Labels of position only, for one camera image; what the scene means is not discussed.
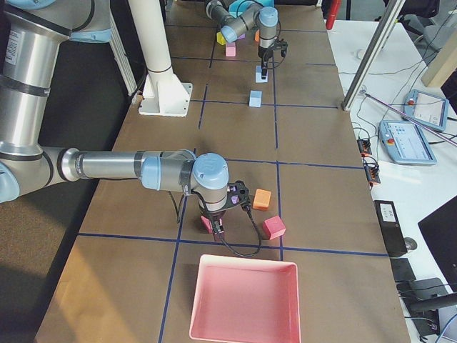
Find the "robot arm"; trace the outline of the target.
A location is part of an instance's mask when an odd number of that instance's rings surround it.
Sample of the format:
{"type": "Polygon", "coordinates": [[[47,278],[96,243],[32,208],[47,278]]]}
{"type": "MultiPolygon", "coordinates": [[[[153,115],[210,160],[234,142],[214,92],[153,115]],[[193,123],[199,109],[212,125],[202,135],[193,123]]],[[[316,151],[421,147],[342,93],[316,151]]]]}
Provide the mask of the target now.
{"type": "Polygon", "coordinates": [[[276,34],[279,24],[278,11],[273,6],[264,6],[257,1],[241,1],[236,10],[246,4],[240,14],[232,16],[228,11],[233,1],[205,1],[205,11],[208,18],[216,21],[221,27],[221,33],[227,43],[233,43],[242,34],[257,27],[259,30],[258,57],[261,60],[261,80],[266,80],[268,62],[273,58],[273,52],[281,45],[276,34]]]}
{"type": "Polygon", "coordinates": [[[1,74],[1,200],[80,179],[138,179],[147,189],[198,197],[212,224],[230,207],[229,171],[218,154],[81,151],[38,142],[64,41],[111,39],[108,1],[7,1],[11,27],[1,74]]]}

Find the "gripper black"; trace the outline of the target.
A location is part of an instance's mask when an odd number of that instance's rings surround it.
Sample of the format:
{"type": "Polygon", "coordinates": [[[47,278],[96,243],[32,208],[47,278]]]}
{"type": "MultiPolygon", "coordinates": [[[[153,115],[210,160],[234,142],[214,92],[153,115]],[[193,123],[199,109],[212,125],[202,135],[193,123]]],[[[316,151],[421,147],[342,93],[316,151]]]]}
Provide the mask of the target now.
{"type": "Polygon", "coordinates": [[[209,219],[211,222],[211,228],[215,240],[219,240],[219,233],[224,233],[224,226],[222,222],[222,217],[225,214],[225,211],[218,212],[208,212],[205,209],[200,208],[201,216],[204,216],[209,219]]]}
{"type": "Polygon", "coordinates": [[[258,47],[258,57],[261,59],[261,79],[266,79],[266,73],[270,70],[269,59],[273,56],[272,48],[258,47]]]}

